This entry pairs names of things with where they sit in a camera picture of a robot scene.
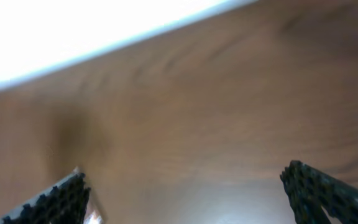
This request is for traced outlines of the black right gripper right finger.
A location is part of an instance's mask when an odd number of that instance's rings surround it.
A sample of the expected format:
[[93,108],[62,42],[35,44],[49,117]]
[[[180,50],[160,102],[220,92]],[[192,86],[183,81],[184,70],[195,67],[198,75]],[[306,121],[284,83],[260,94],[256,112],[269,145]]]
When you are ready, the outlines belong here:
[[358,224],[358,189],[300,161],[291,161],[280,180],[297,224],[330,223],[329,217]]

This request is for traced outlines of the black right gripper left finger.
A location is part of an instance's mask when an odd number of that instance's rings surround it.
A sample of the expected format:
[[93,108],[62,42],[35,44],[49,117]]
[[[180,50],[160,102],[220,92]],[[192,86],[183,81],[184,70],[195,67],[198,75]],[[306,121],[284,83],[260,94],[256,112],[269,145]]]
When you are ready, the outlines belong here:
[[91,188],[85,174],[72,172],[0,218],[0,224],[81,224]]

